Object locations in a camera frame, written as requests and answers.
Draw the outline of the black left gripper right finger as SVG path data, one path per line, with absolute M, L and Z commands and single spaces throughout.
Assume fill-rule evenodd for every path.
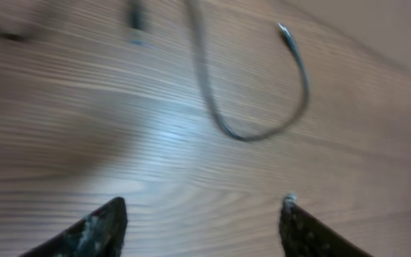
M 283 197 L 278 224 L 286 257 L 372 257 L 297 204 L 297 196 Z

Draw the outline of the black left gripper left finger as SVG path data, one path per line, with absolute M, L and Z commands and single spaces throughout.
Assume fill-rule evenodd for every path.
M 115 197 L 21 257 L 120 257 L 127 226 L 126 202 Z

